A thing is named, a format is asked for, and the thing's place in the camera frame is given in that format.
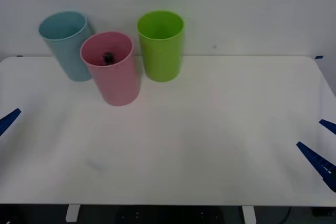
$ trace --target white wall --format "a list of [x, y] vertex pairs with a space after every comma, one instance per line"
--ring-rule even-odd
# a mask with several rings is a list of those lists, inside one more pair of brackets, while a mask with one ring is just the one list
[[336, 0], [0, 0], [0, 55], [48, 54], [40, 21], [79, 10], [98, 31], [137, 39], [143, 13], [171, 9], [186, 21], [186, 54], [325, 55], [336, 44]]

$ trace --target cable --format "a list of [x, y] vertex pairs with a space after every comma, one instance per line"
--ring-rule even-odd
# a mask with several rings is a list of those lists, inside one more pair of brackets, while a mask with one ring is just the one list
[[288, 217], [289, 217], [289, 214], [290, 214], [291, 210], [292, 210], [292, 207], [289, 207], [286, 216], [278, 224], [284, 224], [288, 220]]

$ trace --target floor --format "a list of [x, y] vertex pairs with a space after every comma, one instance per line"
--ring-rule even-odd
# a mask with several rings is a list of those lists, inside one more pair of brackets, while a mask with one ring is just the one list
[[[120, 210], [119, 206], [81, 206], [78, 224], [113, 224]], [[66, 205], [20, 205], [26, 224], [62, 224], [66, 223]], [[288, 207], [255, 207], [257, 224], [277, 224], [286, 216]], [[221, 207], [226, 224], [244, 224], [238, 207]], [[332, 224], [336, 217], [314, 217], [311, 208], [293, 207], [285, 224]]]

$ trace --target white table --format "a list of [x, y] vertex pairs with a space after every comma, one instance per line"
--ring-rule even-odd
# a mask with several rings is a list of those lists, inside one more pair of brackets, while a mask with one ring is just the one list
[[103, 101], [54, 58], [0, 64], [0, 203], [336, 206], [296, 147], [336, 164], [335, 97], [305, 57], [184, 57], [142, 75], [138, 98]]

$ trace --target dark object inside cup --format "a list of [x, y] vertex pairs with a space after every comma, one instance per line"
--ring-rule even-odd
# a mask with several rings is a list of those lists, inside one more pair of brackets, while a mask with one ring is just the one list
[[103, 55], [103, 60], [104, 60], [104, 66], [109, 66], [109, 65], [113, 65], [116, 63], [115, 59], [114, 59], [114, 54], [111, 52], [106, 52]]

